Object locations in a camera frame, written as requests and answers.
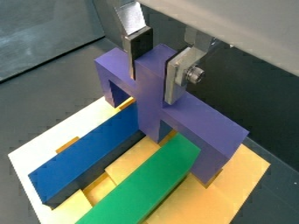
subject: screw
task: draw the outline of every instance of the screw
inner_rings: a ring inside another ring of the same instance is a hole
[[[203,76],[204,71],[198,67],[198,65],[194,65],[190,67],[186,73],[186,80],[190,81],[192,84],[198,84],[202,81]]]

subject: yellow board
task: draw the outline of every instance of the yellow board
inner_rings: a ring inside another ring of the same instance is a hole
[[[159,144],[155,143],[147,136],[107,167],[107,175],[118,185],[159,149]]]
[[[270,163],[240,145],[206,189],[190,174],[147,219],[148,224],[230,223]]]
[[[74,224],[92,208],[90,201],[82,190],[76,191],[71,197],[58,206],[47,217],[47,223]]]
[[[91,205],[95,206],[115,188],[115,182],[104,173],[83,190],[83,193],[86,194]]]

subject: purple block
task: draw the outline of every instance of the purple block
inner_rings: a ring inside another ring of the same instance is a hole
[[[164,64],[174,54],[174,49],[159,45],[135,61],[136,76],[132,80],[127,54],[114,49],[96,59],[98,73],[112,106],[122,103],[128,95],[135,97],[139,129],[156,142],[172,127],[200,147],[191,172],[207,183],[228,162],[248,132],[187,92],[174,105],[164,102]],[[114,90],[114,85],[124,92]]]

